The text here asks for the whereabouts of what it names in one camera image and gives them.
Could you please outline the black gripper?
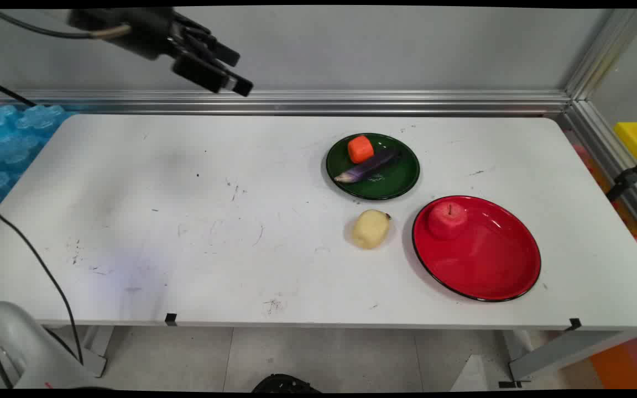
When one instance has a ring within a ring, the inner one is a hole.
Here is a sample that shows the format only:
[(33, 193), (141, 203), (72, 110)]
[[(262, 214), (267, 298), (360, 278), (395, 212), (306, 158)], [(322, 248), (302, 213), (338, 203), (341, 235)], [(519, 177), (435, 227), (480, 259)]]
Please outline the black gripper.
[[(147, 60), (169, 55), (176, 75), (210, 92), (227, 89), (247, 97), (254, 89), (252, 81), (224, 66), (237, 66), (240, 53), (174, 8), (73, 8), (69, 25)], [(182, 38), (201, 57), (185, 52)]]

